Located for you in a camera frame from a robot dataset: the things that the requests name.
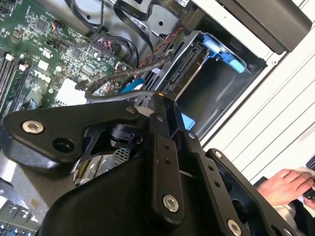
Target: black cable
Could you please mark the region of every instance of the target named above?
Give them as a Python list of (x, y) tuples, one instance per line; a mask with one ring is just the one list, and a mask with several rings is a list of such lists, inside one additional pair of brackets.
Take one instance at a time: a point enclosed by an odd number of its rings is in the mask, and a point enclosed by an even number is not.
[(104, 84), (106, 84), (107, 82), (109, 81), (112, 81), (112, 80), (116, 80), (116, 79), (120, 79), (120, 78), (125, 78), (125, 77), (132, 77), (132, 76), (135, 76), (135, 75), (139, 75), (139, 74), (142, 74), (142, 73), (145, 73), (145, 72), (148, 72), (148, 71), (151, 71), (155, 68), (159, 68), (160, 66), (164, 65), (165, 63), (167, 63), (168, 61), (171, 61), (173, 60), (174, 58), (174, 55), (173, 54), (169, 54), (167, 55), (166, 57), (158, 60), (158, 61), (155, 61), (155, 62), (152, 62), (146, 66), (143, 66), (141, 68), (137, 68), (137, 69), (131, 69), (131, 70), (127, 70), (127, 71), (124, 71), (124, 72), (120, 72), (120, 73), (117, 73), (117, 74), (113, 74), (113, 75), (110, 75), (110, 76), (107, 76), (107, 77), (103, 77), (97, 81), (95, 81), (88, 89), (87, 89), (87, 92), (89, 92), (90, 94), (93, 94), (95, 93), (100, 87), (102, 87)]
[[(102, 31), (102, 28), (103, 28), (103, 17), (104, 17), (104, 0), (101, 0), (102, 3), (101, 3), (101, 15), (100, 15), (100, 24), (99, 24), (99, 32)], [(91, 46), (92, 44), (94, 44), (98, 38), (95, 38), (93, 39), (91, 42), (89, 43), (86, 43), (86, 44), (83, 44), (83, 45), (77, 45), (77, 44), (73, 44), (69, 41), (67, 41), (66, 39), (64, 39), (59, 31), (58, 31), (58, 28), (54, 28), (54, 32), (56, 33), (56, 35), (59, 37), (59, 39), (67, 46), (69, 47), (72, 47), (72, 48), (85, 48), (85, 47), (89, 47)]]
[[(133, 51), (135, 52), (135, 61), (136, 61), (136, 65), (135, 67), (139, 67), (139, 52), (137, 47), (134, 45), (134, 43), (132, 41), (130, 41), (129, 39), (120, 37), (120, 36), (111, 36), (111, 35), (104, 35), (101, 34), (100, 32), (98, 32), (95, 28), (99, 28), (100, 25), (97, 24), (93, 24), (90, 23), (89, 21), (87, 21), (82, 14), (79, 12), (79, 10), (76, 7), (75, 4), (75, 0), (64, 0), (66, 2), (66, 4), (68, 5), (68, 7), (70, 8), (71, 12), (74, 14), (74, 16), (76, 18), (78, 18), (91, 32), (93, 32), (95, 35), (97, 35), (99, 38), (104, 38), (106, 40), (111, 40), (112, 42), (116, 42), (122, 46), (124, 46), (127, 49), (127, 59), (126, 61), (129, 62), (132, 58), (133, 58)], [(108, 29), (105, 28), (104, 26), (102, 27), (102, 31), (107, 32)]]
[(85, 98), (92, 102), (92, 103), (99, 103), (99, 102), (115, 102), (115, 101), (122, 101), (126, 99), (130, 99), (133, 97), (139, 96), (153, 96), (154, 94), (158, 94), (159, 92), (156, 90), (134, 90), (125, 93), (119, 93), (110, 96), (93, 96), (91, 93), (86, 92)]
[(154, 57), (154, 50), (150, 38), (144, 33), (144, 31), (140, 27), (138, 27), (128, 16), (126, 16), (125, 13), (139, 21), (145, 22), (151, 16), (152, 8), (154, 5), (163, 7), (178, 19), (183, 18), (187, 14), (186, 9), (174, 0), (151, 0), (148, 6), (147, 13), (139, 11), (138, 9), (129, 5), (123, 0), (117, 0), (114, 4), (114, 11), (118, 18), (127, 26), (129, 26), (133, 31), (135, 31), (142, 38), (142, 40), (148, 44), (152, 54), (151, 61)]

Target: blue plastic tab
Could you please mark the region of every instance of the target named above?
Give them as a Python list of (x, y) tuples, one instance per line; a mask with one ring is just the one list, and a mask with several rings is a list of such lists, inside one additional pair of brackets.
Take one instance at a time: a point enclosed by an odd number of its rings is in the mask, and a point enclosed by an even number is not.
[(145, 83), (144, 79), (138, 78), (135, 81), (133, 81), (130, 85), (126, 86), (123, 89), (122, 93), (133, 91), (137, 86), (144, 84), (144, 83)]
[(182, 117), (183, 117), (185, 129), (191, 130), (193, 128), (193, 126), (196, 124), (196, 122), (183, 113), (182, 113)]
[(243, 73), (245, 71), (245, 67), (230, 53), (221, 53), (220, 56), (222, 57), (222, 60), (230, 65), (234, 70), (236, 70), (238, 73)]
[(214, 56), (217, 55), (221, 51), (220, 45), (216, 43), (209, 35), (203, 36), (202, 44), (206, 46), (211, 52), (213, 52)]
[(210, 34), (203, 35), (202, 44), (207, 47), (211, 53), (209, 54), (209, 58), (218, 57), (224, 61), (227, 65), (231, 66), (238, 73), (243, 73), (246, 69), (246, 64), (233, 55), (232, 51), (226, 48), (220, 41), (215, 39)]

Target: black metal arm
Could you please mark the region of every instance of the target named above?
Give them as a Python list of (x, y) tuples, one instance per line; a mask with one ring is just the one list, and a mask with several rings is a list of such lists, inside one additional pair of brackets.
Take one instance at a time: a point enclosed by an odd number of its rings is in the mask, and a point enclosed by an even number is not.
[[(223, 153), (204, 153), (162, 95), (148, 108), (121, 101), (12, 113), (0, 146), (19, 166), (13, 186), (27, 178), (25, 203), (45, 213), (39, 236), (295, 235)], [(117, 148), (130, 149), (130, 160), (65, 187), (78, 162)], [(58, 186), (59, 199), (39, 200)]]

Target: green circuit board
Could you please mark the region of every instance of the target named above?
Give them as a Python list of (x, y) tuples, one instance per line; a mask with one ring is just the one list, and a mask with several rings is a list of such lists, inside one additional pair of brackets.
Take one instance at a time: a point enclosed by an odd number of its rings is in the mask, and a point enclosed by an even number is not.
[[(16, 110), (85, 103), (74, 89), (78, 82), (92, 83), (128, 66), (98, 42), (82, 49), (65, 45), (53, 32), (53, 22), (62, 25), (60, 35), (73, 44), (89, 42), (31, 0), (0, 2), (1, 118)], [(117, 80), (98, 93), (116, 93), (121, 84)]]

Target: white wall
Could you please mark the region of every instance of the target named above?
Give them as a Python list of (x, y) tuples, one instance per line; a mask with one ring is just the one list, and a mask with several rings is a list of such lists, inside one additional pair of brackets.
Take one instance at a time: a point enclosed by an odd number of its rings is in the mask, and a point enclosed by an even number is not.
[[(315, 21), (315, 0), (304, 1), (301, 9)], [(315, 24), (205, 150), (222, 150), (254, 183), (306, 164), (315, 153), (314, 138)]]

